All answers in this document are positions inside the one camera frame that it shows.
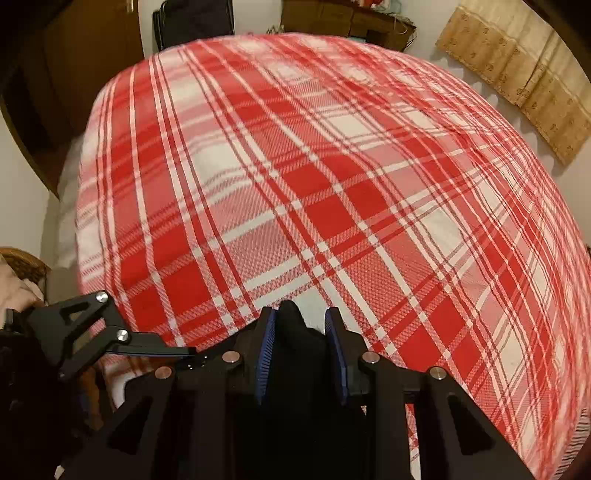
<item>silver screw head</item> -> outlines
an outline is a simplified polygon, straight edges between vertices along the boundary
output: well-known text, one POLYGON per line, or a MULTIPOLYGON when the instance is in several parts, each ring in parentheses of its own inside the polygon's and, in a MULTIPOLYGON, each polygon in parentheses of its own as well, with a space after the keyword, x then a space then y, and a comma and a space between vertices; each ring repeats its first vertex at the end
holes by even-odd
POLYGON ((429 370, 429 375, 435 380, 443 380, 447 377, 447 372, 441 367, 432 367, 432 369, 429 370))
POLYGON ((127 330, 117 330, 117 340, 120 342, 126 342, 129 339, 129 332, 127 330))
POLYGON ((227 364, 235 364, 240 360, 240 354, 234 350, 228 350, 222 355, 222 360, 227 364))
POLYGON ((379 355, 376 352, 365 352, 361 358, 364 362, 369 364, 376 364, 379 362, 379 355))
POLYGON ((99 291, 96 293, 96 299, 101 303, 106 303, 109 300, 109 294, 105 291, 99 291))
POLYGON ((154 372, 154 376, 160 380, 165 380, 173 374, 173 369, 170 367, 158 367, 154 372))

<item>red object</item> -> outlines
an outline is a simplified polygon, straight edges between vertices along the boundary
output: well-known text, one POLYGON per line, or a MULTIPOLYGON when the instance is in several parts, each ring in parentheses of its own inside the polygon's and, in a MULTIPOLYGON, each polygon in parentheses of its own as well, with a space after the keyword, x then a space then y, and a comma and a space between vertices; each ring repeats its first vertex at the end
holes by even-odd
MULTIPOLYGON (((447 368, 540 480, 588 406, 577 226, 513 127, 426 61, 303 35, 166 50, 99 94, 77 228, 82 290, 134 329, 204 349, 284 298, 320 328, 337 306, 398 365, 447 368)), ((148 365, 113 362, 120 402, 148 365)))

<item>wooden dresser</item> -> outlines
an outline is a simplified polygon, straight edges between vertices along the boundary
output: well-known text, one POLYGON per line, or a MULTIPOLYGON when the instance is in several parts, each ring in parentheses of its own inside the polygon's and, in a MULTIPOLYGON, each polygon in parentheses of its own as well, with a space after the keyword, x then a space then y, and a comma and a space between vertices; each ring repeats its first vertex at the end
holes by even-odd
POLYGON ((283 0, 281 23, 286 32, 364 38, 398 51, 404 51, 416 28, 349 0, 283 0))

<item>wooden cabinet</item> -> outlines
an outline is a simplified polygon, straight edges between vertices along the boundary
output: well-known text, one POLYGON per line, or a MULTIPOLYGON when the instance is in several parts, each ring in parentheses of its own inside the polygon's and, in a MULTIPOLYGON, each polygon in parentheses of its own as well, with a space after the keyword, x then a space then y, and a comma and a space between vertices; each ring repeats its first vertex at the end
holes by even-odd
POLYGON ((138 0, 72 0, 22 47, 0 110, 23 156, 57 192, 100 89, 144 58, 138 0))
POLYGON ((349 0, 284 0, 286 32, 364 38, 367 43, 404 51, 415 26, 349 0))

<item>black bag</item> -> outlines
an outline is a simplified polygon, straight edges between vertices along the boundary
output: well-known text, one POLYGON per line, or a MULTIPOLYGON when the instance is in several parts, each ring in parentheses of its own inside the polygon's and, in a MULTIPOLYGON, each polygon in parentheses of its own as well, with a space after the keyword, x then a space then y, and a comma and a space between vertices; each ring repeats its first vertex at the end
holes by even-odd
POLYGON ((232 0, 167 0, 152 14, 158 50, 234 34, 232 0))

